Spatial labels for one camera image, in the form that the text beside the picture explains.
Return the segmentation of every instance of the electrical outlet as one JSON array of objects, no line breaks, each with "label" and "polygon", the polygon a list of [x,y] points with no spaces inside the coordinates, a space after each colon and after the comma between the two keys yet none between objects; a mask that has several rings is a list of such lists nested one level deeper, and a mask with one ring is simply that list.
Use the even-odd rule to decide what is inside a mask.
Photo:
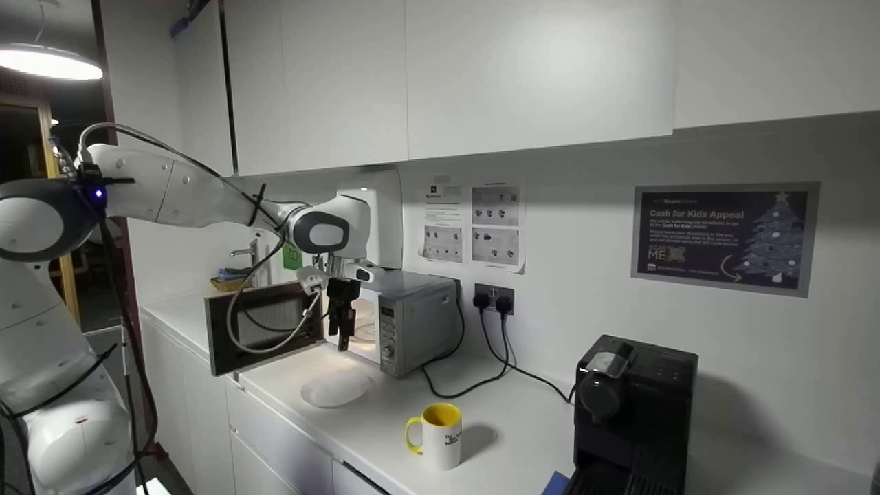
[{"label": "electrical outlet", "polygon": [[473,229],[473,261],[518,265],[516,229]]},{"label": "electrical outlet", "polygon": [[513,290],[506,287],[485,287],[485,284],[476,284],[473,295],[485,295],[488,297],[488,309],[494,309],[496,297],[506,297],[512,302],[512,313],[513,313]]},{"label": "electrical outlet", "polygon": [[461,229],[426,226],[422,229],[422,258],[461,261]]},{"label": "electrical outlet", "polygon": [[473,226],[518,226],[518,188],[473,188]]}]

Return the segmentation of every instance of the yellow and white mug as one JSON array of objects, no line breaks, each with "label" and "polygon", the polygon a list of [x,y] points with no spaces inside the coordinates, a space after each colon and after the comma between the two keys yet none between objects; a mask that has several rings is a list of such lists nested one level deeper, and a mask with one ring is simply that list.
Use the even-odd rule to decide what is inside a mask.
[{"label": "yellow and white mug", "polygon": [[[411,429],[419,427],[419,444],[411,444]],[[448,401],[429,405],[406,422],[406,448],[422,457],[430,468],[448,471],[461,463],[461,409]]]}]

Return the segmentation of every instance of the black coffee machine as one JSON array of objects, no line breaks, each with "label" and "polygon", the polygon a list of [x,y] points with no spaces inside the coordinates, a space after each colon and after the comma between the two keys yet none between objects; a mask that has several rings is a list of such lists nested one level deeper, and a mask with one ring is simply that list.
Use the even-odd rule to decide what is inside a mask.
[{"label": "black coffee machine", "polygon": [[572,495],[681,495],[694,356],[601,336],[576,363]]}]

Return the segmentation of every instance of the white robotic arm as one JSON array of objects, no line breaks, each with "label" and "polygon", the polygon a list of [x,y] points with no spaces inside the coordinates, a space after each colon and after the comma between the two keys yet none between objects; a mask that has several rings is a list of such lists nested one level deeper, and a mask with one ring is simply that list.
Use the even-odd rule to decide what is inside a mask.
[{"label": "white robotic arm", "polygon": [[91,492],[132,460],[128,416],[105,372],[54,400],[95,356],[43,265],[78,247],[105,218],[193,229],[242,224],[275,231],[303,254],[327,254],[329,309],[334,301],[329,324],[340,332],[351,324],[356,277],[369,277],[356,269],[366,258],[369,207],[351,195],[287,211],[235,189],[195,160],[117,145],[91,145],[76,180],[0,185],[0,405],[28,427],[28,460],[41,495]]}]

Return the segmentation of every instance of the ceiling light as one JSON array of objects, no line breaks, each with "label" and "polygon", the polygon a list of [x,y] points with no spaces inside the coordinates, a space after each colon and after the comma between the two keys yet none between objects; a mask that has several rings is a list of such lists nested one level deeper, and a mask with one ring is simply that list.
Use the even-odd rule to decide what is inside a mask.
[{"label": "ceiling light", "polygon": [[52,81],[102,81],[105,72],[69,49],[43,45],[0,45],[0,66]]}]

